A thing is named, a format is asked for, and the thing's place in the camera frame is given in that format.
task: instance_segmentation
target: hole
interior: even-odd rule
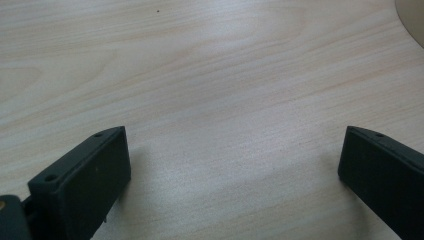
[[[49,176],[47,176],[44,180],[45,180],[46,182],[52,182],[52,181],[56,180],[56,178],[57,178],[57,176],[56,176],[56,175],[49,175]]]

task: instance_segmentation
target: wood grain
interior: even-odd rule
[[[336,170],[347,125],[423,152],[423,92],[393,0],[1,1],[0,193],[125,125],[93,239],[399,239]]]

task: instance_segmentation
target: light wood grain surface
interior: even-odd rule
[[[93,239],[399,239],[337,166],[347,125],[424,152],[423,93],[394,0],[1,1],[0,194],[125,125]]]

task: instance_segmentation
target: black plastic part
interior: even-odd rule
[[[338,174],[402,239],[424,239],[424,155],[367,129],[348,127]]]
[[[99,132],[28,182],[31,196],[22,206],[14,200],[15,205],[19,203],[13,209],[17,215],[0,215],[0,238],[3,231],[15,236],[2,225],[8,221],[19,229],[29,228],[33,240],[89,240],[130,178],[125,128]]]
[[[16,196],[0,196],[0,239],[32,239],[21,201]]]

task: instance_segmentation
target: screw hole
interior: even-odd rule
[[[47,176],[44,180],[45,180],[46,182],[52,182],[52,181],[56,180],[56,178],[57,178],[57,176],[56,176],[56,175],[49,175],[49,176]]]

